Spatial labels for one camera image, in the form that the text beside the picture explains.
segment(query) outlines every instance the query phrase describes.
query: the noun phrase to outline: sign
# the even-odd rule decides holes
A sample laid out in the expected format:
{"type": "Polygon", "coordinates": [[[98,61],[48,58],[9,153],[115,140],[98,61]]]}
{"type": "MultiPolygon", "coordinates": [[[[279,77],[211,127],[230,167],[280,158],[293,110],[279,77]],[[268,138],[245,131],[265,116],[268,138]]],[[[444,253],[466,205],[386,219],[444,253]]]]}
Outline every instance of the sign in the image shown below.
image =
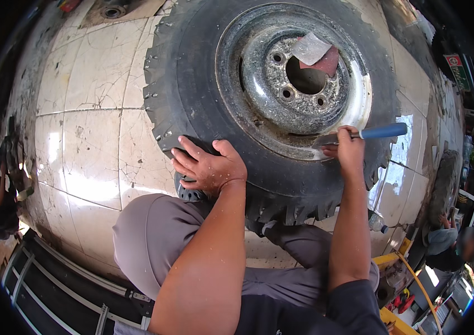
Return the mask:
{"type": "Polygon", "coordinates": [[[453,71],[458,88],[461,90],[470,90],[468,78],[466,76],[466,69],[464,69],[464,66],[462,65],[460,56],[458,54],[453,54],[444,55],[444,57],[447,59],[447,64],[449,64],[451,71],[453,71]]]}

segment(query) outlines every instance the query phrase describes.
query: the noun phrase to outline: tire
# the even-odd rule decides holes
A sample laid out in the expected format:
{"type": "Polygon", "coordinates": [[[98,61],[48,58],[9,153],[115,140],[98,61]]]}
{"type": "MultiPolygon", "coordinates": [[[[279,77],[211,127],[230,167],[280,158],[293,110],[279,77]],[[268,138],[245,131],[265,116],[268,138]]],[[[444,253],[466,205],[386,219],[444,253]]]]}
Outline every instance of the tire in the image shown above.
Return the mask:
{"type": "Polygon", "coordinates": [[[431,229],[440,228],[441,223],[438,216],[446,213],[454,205],[452,202],[455,200],[458,192],[459,173],[458,152],[454,150],[444,151],[436,173],[434,189],[432,190],[429,204],[429,223],[431,229]]]}
{"type": "Polygon", "coordinates": [[[449,64],[447,63],[447,59],[443,55],[446,55],[446,51],[443,48],[443,39],[438,35],[434,35],[432,38],[432,54],[434,56],[434,61],[438,68],[443,72],[445,77],[452,81],[453,83],[456,83],[453,71],[451,71],[451,68],[449,67],[449,64]]]}
{"type": "MultiPolygon", "coordinates": [[[[215,52],[225,27],[244,11],[268,0],[182,0],[155,30],[153,47],[144,64],[147,86],[144,105],[154,124],[153,135],[169,157],[186,135],[207,152],[216,154],[214,139],[228,139],[248,168],[246,216],[249,220],[278,220],[302,224],[334,214],[341,200],[343,180],[334,160],[300,161],[266,149],[249,137],[229,115],[215,77],[215,52]]],[[[367,127],[395,122],[399,102],[388,52],[378,33],[361,20],[360,12],[340,0],[287,0],[318,10],[352,37],[361,51],[371,81],[372,107],[367,127]]],[[[365,147],[367,189],[387,167],[391,139],[369,139],[365,147]]]]}

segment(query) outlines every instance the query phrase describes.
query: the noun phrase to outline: right hand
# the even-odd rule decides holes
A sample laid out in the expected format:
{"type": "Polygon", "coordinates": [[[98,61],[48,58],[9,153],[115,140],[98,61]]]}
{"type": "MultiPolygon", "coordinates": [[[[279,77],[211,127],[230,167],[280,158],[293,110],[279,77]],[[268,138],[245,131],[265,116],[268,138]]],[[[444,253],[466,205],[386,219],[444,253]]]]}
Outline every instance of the right hand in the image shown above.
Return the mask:
{"type": "Polygon", "coordinates": [[[213,141],[213,148],[222,156],[214,156],[195,145],[185,136],[178,138],[190,156],[177,148],[172,149],[174,169],[192,179],[194,182],[180,180],[181,185],[189,190],[202,190],[211,196],[218,196],[229,184],[246,184],[247,169],[239,153],[225,139],[213,141]]]}
{"type": "Polygon", "coordinates": [[[351,132],[358,130],[350,125],[341,126],[337,133],[339,144],[327,144],[321,147],[326,156],[339,160],[341,175],[345,180],[363,178],[365,141],[361,138],[350,138],[351,132]]]}
{"type": "Polygon", "coordinates": [[[445,214],[440,214],[438,216],[439,222],[443,225],[449,224],[449,220],[445,217],[445,214]]]}

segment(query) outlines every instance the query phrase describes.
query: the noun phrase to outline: left hand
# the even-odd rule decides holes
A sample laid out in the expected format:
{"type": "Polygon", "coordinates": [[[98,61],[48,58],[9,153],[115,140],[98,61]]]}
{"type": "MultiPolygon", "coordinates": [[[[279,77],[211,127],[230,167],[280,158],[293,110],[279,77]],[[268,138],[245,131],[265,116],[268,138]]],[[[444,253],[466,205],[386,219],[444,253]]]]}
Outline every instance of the left hand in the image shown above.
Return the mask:
{"type": "Polygon", "coordinates": [[[189,190],[202,190],[212,196],[218,196],[220,191],[229,184],[246,182],[246,165],[239,153],[225,139],[213,141],[213,148],[222,156],[214,156],[195,145],[185,136],[178,138],[181,145],[191,157],[177,148],[172,149],[175,158],[172,159],[175,171],[191,177],[195,182],[181,180],[181,185],[189,190]]]}

